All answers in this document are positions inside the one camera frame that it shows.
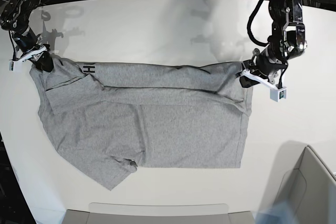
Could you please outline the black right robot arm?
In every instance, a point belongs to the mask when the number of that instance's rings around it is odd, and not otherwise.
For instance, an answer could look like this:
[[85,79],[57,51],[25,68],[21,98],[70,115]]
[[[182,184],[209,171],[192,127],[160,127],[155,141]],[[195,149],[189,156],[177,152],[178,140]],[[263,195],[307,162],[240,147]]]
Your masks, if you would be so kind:
[[50,45],[43,43],[42,35],[36,35],[29,25],[30,15],[41,7],[41,1],[9,0],[1,13],[1,29],[8,32],[13,48],[10,71],[17,71],[25,61],[40,71],[51,72],[54,68]]

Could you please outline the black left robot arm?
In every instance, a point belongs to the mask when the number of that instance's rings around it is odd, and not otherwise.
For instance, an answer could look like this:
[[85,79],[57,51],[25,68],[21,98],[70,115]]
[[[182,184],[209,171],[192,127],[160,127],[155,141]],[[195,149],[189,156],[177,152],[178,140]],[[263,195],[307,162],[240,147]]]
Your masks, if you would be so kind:
[[253,57],[242,63],[236,76],[243,88],[259,83],[273,84],[277,72],[285,73],[289,60],[301,56],[306,47],[302,0],[269,0],[272,32],[267,42],[257,40],[251,25],[264,0],[259,0],[247,23],[249,39],[263,51],[254,50]]

